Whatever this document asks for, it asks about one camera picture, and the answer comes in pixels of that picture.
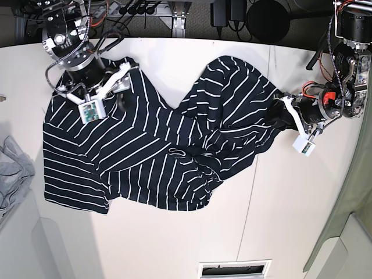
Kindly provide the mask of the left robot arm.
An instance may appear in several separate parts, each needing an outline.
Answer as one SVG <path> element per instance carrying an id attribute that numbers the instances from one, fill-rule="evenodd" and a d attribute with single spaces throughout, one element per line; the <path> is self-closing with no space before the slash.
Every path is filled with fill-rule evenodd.
<path id="1" fill-rule="evenodd" d="M 326 49 L 333 73 L 324 84 L 304 83 L 298 95 L 275 95 L 266 121 L 279 130 L 292 129 L 309 137 L 364 110 L 371 69 L 371 1 L 334 1 L 333 5 L 327 31 L 306 66 L 311 70 L 321 63 Z"/>

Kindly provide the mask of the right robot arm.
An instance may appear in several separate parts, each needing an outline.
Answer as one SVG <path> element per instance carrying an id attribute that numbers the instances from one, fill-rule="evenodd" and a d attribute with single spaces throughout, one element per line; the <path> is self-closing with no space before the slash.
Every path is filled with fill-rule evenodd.
<path id="1" fill-rule="evenodd" d="M 124 40 L 124 33 L 112 27 L 93 45 L 89 41 L 91 1 L 38 1 L 37 5 L 45 23 L 43 48 L 54 60 L 47 69 L 59 66 L 68 75 L 66 83 L 52 89 L 76 105 L 102 102 L 113 93 L 119 108 L 126 111 L 130 104 L 128 73 L 139 65 L 125 62 L 106 66 L 101 58 Z"/>

